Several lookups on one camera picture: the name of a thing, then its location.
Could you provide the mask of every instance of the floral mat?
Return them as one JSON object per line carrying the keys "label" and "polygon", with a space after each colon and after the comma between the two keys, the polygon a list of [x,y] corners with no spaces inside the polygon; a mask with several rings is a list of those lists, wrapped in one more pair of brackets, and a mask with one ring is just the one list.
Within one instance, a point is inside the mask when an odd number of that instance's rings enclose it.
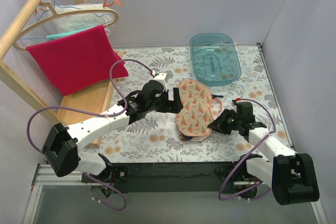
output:
{"label": "floral mat", "polygon": [[[227,86],[211,87],[212,94],[223,95],[221,101],[228,109],[232,108],[231,100],[234,98],[259,101],[273,115],[277,127],[274,136],[290,146],[258,48],[236,46],[236,50],[241,66],[240,78]],[[137,59],[156,72],[166,72],[169,89],[182,80],[196,79],[187,47],[123,49],[118,54],[123,59]],[[124,95],[141,89],[151,79],[148,70],[139,64],[127,62],[125,67],[129,76],[117,80],[118,88]],[[120,96],[114,92],[111,105],[119,100]],[[254,105],[254,114],[257,121],[271,127],[271,121],[262,108]],[[201,142],[181,141],[179,134],[175,114],[152,112],[143,120],[104,135],[99,148],[86,147],[83,151],[104,153],[113,163],[221,162],[237,161],[252,148],[237,132],[231,135],[212,132]]]}

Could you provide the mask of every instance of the pink towel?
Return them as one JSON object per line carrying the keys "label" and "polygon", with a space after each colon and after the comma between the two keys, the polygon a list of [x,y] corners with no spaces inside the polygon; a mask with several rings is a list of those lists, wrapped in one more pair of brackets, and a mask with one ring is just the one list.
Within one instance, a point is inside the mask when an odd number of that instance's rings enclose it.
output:
{"label": "pink towel", "polygon": [[[109,79],[111,66],[121,58],[113,51],[103,26],[27,47],[50,82],[69,95]],[[118,64],[113,78],[128,76],[124,62]]]}

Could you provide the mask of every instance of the white wall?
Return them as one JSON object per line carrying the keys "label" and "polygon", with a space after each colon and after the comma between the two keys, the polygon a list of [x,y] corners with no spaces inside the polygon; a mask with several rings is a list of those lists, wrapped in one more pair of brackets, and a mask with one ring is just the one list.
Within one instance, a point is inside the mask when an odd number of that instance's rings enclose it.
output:
{"label": "white wall", "polygon": [[120,1],[121,8],[113,6],[120,15],[111,29],[115,47],[189,45],[200,33],[224,33],[234,42],[254,45],[265,40],[285,0]]}
{"label": "white wall", "polygon": [[336,0],[286,0],[264,48],[294,147],[309,153],[336,223]]}
{"label": "white wall", "polygon": [[[0,0],[0,35],[27,0]],[[49,104],[59,104],[61,96],[46,80],[29,54],[11,49],[5,62]],[[0,82],[0,223],[21,223],[34,172],[43,156],[28,143],[27,120],[34,110]],[[50,125],[39,117],[33,122],[33,137],[42,146]]]}

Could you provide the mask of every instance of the pink eye mask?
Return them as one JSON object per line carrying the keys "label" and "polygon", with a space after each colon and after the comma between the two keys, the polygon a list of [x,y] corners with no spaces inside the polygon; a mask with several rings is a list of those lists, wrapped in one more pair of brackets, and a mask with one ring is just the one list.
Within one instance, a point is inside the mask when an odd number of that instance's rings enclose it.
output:
{"label": "pink eye mask", "polygon": [[210,135],[211,129],[207,126],[222,112],[222,102],[213,99],[210,89],[198,81],[181,81],[177,87],[183,104],[183,109],[176,115],[177,128],[182,134],[180,139],[192,137],[190,141],[201,141]]}

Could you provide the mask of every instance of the teal plastic container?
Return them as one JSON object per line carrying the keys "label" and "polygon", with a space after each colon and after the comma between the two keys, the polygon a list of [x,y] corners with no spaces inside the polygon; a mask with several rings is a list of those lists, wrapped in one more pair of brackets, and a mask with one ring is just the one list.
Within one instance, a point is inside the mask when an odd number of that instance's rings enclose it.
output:
{"label": "teal plastic container", "polygon": [[242,73],[233,41],[225,34],[195,35],[190,52],[194,74],[207,86],[228,85]]}

